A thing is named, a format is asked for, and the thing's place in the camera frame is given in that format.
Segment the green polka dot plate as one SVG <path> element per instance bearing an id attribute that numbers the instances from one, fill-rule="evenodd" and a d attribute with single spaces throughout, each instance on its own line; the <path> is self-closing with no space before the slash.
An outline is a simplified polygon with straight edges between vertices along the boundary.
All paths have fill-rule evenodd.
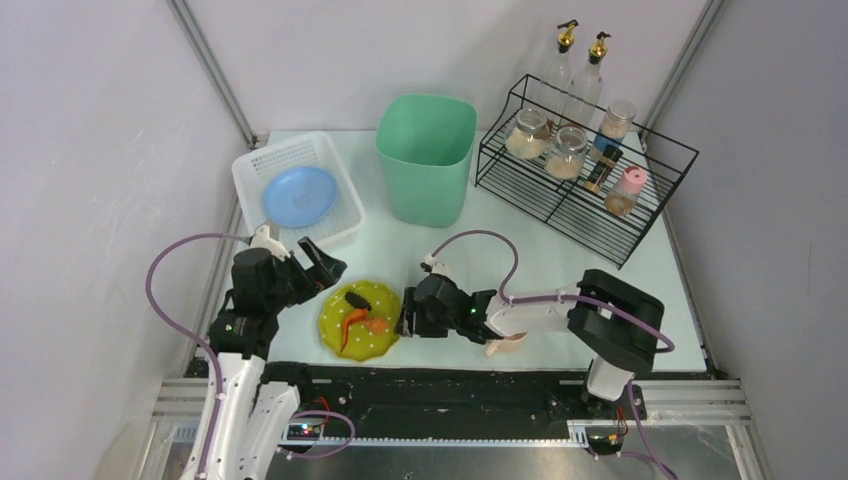
<path id="1" fill-rule="evenodd" d="M 340 351 L 344 317 L 354 310 L 344 299 L 347 291 L 355 291 L 365 297 L 372 305 L 370 318 L 383 318 L 391 328 L 389 333 L 373 335 L 366 327 L 366 321 L 351 327 L 349 342 L 343 352 Z M 401 297 L 387 285 L 360 280 L 345 284 L 324 301 L 317 317 L 322 343 L 338 358 L 365 362 L 385 355 L 398 341 L 394 332 L 401 310 Z"/>

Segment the blue plate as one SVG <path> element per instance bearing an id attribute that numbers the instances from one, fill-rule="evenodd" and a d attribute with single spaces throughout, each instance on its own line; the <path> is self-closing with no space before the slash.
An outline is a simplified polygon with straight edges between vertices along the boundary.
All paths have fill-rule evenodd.
<path id="1" fill-rule="evenodd" d="M 317 223 L 333 209 L 338 198 L 335 178 L 325 169 L 301 166 L 275 176 L 262 195 L 268 220 L 286 228 Z"/>

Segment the glass jar with light powder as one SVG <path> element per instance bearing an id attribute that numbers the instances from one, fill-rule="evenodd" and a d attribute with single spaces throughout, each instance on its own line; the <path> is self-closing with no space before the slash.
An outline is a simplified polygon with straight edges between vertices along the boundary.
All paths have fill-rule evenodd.
<path id="1" fill-rule="evenodd" d="M 550 128 L 546 115 L 535 108 L 523 108 L 507 130 L 505 147 L 516 159 L 532 160 L 548 149 Z"/>

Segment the large glass jar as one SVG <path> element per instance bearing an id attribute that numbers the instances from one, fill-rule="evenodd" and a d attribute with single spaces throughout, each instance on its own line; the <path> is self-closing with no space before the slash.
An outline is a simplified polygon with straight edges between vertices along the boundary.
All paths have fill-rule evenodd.
<path id="1" fill-rule="evenodd" d="M 578 127 L 561 127 L 552 141 L 547 155 L 545 170 L 561 180 L 575 180 L 582 171 L 588 139 Z"/>

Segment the pink lid spice jar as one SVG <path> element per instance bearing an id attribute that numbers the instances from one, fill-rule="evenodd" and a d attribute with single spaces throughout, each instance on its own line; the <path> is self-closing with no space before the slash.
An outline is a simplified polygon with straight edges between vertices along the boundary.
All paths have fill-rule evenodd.
<path id="1" fill-rule="evenodd" d="M 619 217 L 629 215 L 648 179 L 645 169 L 639 166 L 627 167 L 604 199 L 607 211 Z"/>

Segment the small black cap spice bottle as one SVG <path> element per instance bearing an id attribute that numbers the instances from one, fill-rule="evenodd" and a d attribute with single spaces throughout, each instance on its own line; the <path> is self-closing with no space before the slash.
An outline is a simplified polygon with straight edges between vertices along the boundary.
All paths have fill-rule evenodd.
<path id="1" fill-rule="evenodd" d="M 623 152 L 621 149 L 613 144 L 608 145 L 585 180 L 584 187 L 591 192 L 599 194 L 604 182 L 615 169 L 622 155 Z"/>

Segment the spice shaker white lid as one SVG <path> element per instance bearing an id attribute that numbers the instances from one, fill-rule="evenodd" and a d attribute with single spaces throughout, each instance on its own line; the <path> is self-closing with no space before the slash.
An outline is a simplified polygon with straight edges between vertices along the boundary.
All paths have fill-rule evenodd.
<path id="1" fill-rule="evenodd" d="M 600 123 L 593 141 L 593 147 L 598 153 L 603 153 L 608 147 L 618 147 L 622 144 L 636 116 L 636 106 L 625 99 L 612 101 Z"/>

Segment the glass oil bottle gold cap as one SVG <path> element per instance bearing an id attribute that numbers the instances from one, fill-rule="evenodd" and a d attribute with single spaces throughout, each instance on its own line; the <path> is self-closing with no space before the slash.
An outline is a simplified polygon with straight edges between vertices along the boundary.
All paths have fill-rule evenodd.
<path id="1" fill-rule="evenodd" d="M 606 39 L 609 37 L 610 34 L 604 31 L 597 34 L 595 42 L 589 47 L 587 63 L 571 79 L 562 111 L 563 126 L 590 126 L 603 90 L 601 65 L 608 51 Z"/>

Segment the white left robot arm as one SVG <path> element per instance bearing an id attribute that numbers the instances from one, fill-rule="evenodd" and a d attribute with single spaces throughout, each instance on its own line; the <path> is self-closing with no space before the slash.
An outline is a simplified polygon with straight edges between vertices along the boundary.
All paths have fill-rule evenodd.
<path id="1" fill-rule="evenodd" d="M 300 404 L 298 388 L 263 373 L 279 314 L 335 285 L 345 262 L 310 238 L 298 245 L 311 261 L 255 234 L 231 267 L 232 286 L 210 325 L 209 383 L 201 426 L 185 479 L 263 479 L 289 419 Z"/>

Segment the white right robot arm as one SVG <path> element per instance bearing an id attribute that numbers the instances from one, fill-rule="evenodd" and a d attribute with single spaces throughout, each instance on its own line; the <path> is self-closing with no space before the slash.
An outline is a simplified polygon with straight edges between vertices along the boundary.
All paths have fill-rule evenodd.
<path id="1" fill-rule="evenodd" d="M 653 369 L 672 341 L 660 331 L 664 304 L 598 269 L 574 285 L 524 297 L 499 290 L 467 293 L 449 277 L 429 273 L 405 290 L 395 331 L 403 337 L 445 338 L 455 332 L 485 344 L 527 333 L 570 333 L 595 354 L 584 390 L 607 402 Z"/>

